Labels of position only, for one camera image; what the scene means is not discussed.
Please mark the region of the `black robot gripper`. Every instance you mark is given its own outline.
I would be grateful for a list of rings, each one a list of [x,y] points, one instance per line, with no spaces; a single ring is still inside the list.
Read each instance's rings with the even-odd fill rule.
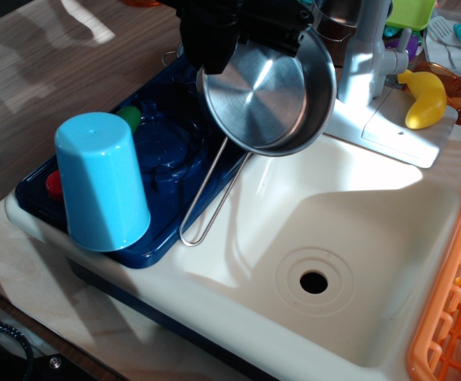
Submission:
[[[293,56],[313,14],[299,1],[177,1],[184,55],[197,70],[221,74],[239,42],[255,40]]]

